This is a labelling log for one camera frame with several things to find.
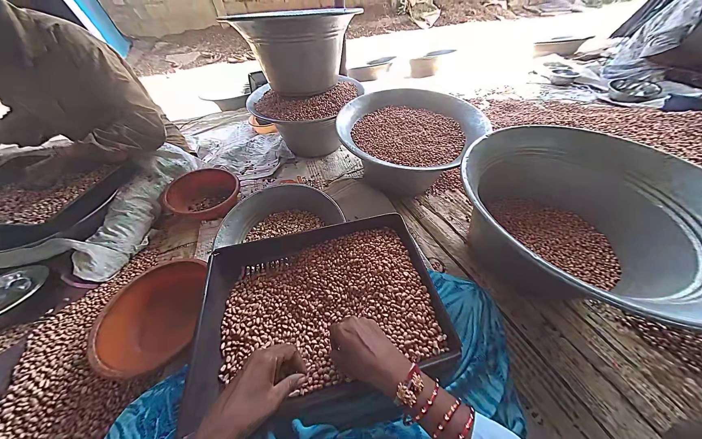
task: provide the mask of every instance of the woman's left hand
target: woman's left hand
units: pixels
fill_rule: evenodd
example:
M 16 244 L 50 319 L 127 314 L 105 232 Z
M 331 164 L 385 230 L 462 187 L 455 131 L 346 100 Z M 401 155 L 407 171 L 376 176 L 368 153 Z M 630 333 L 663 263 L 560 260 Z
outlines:
M 291 375 L 276 383 L 281 372 Z M 305 362 L 293 344 L 254 352 L 210 408 L 196 438 L 248 436 L 275 413 L 288 394 L 305 384 L 306 373 Z

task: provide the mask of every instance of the wall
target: wall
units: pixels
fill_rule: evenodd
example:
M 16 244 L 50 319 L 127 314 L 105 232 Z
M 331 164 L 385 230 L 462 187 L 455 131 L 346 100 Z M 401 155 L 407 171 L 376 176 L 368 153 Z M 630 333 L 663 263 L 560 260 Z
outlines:
M 391 0 L 346 0 L 346 6 L 385 4 Z M 117 27 L 132 37 L 163 37 L 204 29 L 219 15 L 284 9 L 326 8 L 333 0 L 99 0 Z

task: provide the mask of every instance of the brown shirt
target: brown shirt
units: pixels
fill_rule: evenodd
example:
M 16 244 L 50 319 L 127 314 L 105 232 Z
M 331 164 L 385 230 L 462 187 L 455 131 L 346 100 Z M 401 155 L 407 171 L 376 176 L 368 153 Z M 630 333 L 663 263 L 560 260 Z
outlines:
M 186 149 L 177 127 L 108 45 L 68 21 L 0 3 L 0 37 L 15 40 L 16 58 L 25 55 L 7 68 L 0 64 L 0 100 L 11 108 L 0 119 L 0 144 L 36 146 L 65 135 L 99 159 L 154 151 L 165 141 Z

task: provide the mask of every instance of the rakhi bracelet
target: rakhi bracelet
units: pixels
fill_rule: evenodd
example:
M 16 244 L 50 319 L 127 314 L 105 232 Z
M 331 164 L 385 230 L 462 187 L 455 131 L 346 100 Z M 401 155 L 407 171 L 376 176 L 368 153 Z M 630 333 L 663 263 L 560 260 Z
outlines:
M 443 421 L 441 421 L 441 423 L 438 424 L 438 429 L 435 430 L 435 432 L 432 434 L 432 439 L 438 439 L 438 434 L 441 434 L 441 432 L 443 432 L 443 429 L 449 424 L 452 417 L 454 416 L 454 412 L 456 412 L 456 409 L 458 409 L 461 404 L 461 399 L 454 400 L 454 405 L 452 405 L 448 412 L 446 412 L 446 414 L 443 415 Z
M 476 421 L 476 411 L 473 410 L 472 405 L 468 405 L 470 407 L 470 416 L 467 418 L 467 422 L 465 423 L 465 428 L 462 430 L 462 433 L 459 434 L 459 439 L 465 439 L 468 434 L 470 434 L 470 428 L 473 427 L 473 423 Z
M 417 413 L 416 417 L 414 418 L 403 414 L 403 424 L 405 426 L 408 426 L 421 421 L 424 418 L 424 416 L 427 415 L 427 411 L 429 411 L 429 409 L 432 407 L 432 404 L 435 402 L 435 398 L 438 396 L 439 390 L 440 384 L 438 384 L 438 380 L 435 380 L 435 388 L 432 390 L 432 395 L 430 396 L 430 399 L 427 400 L 427 404 L 424 404 L 424 407 L 422 407 L 421 410 L 419 410 L 419 413 Z
M 424 391 L 424 380 L 421 378 L 421 369 L 413 363 L 405 381 L 397 384 L 395 404 L 413 408 L 422 391 Z

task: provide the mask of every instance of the terracotta bowl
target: terracotta bowl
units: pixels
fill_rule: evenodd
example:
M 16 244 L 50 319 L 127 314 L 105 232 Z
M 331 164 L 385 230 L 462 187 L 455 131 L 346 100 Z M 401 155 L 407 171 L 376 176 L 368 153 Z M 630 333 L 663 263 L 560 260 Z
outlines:
M 202 198 L 213 197 L 223 191 L 231 192 L 224 202 L 205 210 L 189 210 L 190 205 L 199 202 Z M 239 193 L 240 181 L 235 174 L 216 168 L 207 168 L 192 171 L 170 183 L 161 194 L 161 204 L 165 209 L 178 215 L 202 221 L 215 220 L 223 218 L 237 204 Z
M 248 124 L 253 127 L 253 130 L 256 131 L 258 135 L 269 135 L 270 133 L 278 132 L 278 128 L 275 127 L 275 124 L 259 124 L 256 120 L 256 116 L 253 114 L 248 118 Z
M 104 307 L 88 337 L 88 361 L 106 378 L 128 380 L 169 363 L 188 344 L 202 309 L 208 265 L 156 265 Z

